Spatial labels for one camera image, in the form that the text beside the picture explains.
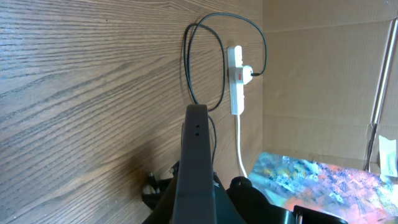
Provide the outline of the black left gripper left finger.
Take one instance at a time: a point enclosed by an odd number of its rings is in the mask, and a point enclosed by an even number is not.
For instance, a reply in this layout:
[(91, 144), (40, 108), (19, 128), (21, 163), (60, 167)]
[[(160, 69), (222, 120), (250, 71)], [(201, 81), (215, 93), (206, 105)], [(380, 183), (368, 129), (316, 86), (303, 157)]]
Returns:
[(168, 224), (171, 221), (178, 175), (169, 179), (156, 180), (153, 174), (147, 176), (147, 183), (142, 188), (141, 198), (150, 208), (150, 215), (143, 224)]

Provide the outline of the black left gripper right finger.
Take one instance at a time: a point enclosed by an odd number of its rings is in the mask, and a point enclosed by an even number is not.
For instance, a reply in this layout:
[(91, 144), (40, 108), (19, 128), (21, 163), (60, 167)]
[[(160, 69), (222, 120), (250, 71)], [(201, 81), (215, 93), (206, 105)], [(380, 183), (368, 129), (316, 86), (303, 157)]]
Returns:
[(216, 174), (213, 174), (213, 185), (215, 190), (216, 223), (245, 224)]

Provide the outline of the Samsung Galaxy smartphone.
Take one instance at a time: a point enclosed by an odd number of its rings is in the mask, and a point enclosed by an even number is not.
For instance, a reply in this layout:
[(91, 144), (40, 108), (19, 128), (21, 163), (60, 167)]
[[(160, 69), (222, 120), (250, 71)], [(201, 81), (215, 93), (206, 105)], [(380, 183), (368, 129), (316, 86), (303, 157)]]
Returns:
[(187, 106), (175, 193), (173, 223), (216, 223), (208, 110)]

